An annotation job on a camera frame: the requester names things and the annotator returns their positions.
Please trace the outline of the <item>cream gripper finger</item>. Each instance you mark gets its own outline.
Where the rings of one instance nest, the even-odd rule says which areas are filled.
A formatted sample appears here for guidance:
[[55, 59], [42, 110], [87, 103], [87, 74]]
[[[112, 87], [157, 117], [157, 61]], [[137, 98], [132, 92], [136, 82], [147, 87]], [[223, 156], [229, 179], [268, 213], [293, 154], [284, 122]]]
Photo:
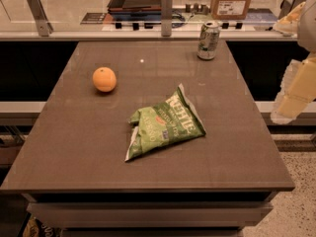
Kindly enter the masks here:
[[271, 120], [288, 124], [316, 99], [316, 57], [303, 61], [292, 59], [285, 69], [280, 91], [276, 94]]

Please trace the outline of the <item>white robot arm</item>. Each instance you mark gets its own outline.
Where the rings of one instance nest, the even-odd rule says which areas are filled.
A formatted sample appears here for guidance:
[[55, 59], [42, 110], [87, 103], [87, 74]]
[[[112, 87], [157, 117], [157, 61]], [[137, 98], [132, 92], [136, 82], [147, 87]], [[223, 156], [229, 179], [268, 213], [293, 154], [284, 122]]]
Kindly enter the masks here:
[[288, 124], [316, 99], [316, 0], [306, 0], [274, 24], [284, 35], [297, 34], [297, 43], [309, 54], [303, 61], [292, 59], [276, 94], [271, 120]]

